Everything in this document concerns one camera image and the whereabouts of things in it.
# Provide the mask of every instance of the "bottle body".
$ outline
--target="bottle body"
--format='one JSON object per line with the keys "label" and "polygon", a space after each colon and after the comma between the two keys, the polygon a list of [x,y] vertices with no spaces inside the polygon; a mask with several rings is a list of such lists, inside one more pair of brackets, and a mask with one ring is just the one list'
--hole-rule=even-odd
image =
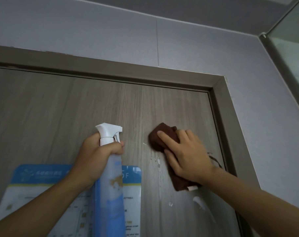
{"label": "bottle body", "polygon": [[94,237],[124,237],[122,160],[110,155],[108,163],[93,186],[95,203]]}

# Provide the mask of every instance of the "yellow stripe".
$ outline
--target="yellow stripe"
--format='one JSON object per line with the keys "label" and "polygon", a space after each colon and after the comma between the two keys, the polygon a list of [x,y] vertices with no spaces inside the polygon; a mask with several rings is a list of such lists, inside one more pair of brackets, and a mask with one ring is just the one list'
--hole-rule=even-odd
{"label": "yellow stripe", "polygon": [[53,186],[54,184],[9,184],[8,187],[12,186]]}
{"label": "yellow stripe", "polygon": [[128,183],[128,184],[123,183],[123,185],[141,185],[141,183]]}

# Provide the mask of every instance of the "person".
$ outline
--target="person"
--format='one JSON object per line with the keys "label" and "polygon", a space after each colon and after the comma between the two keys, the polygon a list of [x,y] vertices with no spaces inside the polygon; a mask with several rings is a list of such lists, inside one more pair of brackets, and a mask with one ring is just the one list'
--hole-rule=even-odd
{"label": "person", "polygon": [[[259,235],[299,236],[299,208],[215,167],[203,143],[191,130],[177,131],[179,144],[164,132],[157,134],[170,149],[165,154],[177,175],[200,183],[220,196]],[[123,154],[123,142],[104,146],[99,146],[99,142],[99,133],[85,139],[69,174],[2,219],[0,236],[47,236],[77,195],[101,176],[109,155]]]}

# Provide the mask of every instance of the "spray bottle cap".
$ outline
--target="spray bottle cap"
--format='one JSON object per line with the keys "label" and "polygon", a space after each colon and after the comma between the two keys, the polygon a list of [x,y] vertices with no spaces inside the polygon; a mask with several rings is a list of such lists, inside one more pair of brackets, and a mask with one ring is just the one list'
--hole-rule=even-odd
{"label": "spray bottle cap", "polygon": [[115,141],[120,142],[119,132],[122,132],[122,127],[108,123],[102,123],[96,126],[100,133],[100,146],[109,144]]}

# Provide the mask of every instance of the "door frame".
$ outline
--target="door frame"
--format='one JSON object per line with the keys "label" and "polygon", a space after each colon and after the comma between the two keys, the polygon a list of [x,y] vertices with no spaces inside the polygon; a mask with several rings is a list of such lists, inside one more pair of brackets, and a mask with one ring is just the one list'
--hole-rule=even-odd
{"label": "door frame", "polygon": [[[225,168],[260,188],[225,76],[0,46],[0,68],[208,93]],[[242,236],[255,236],[237,214]]]}

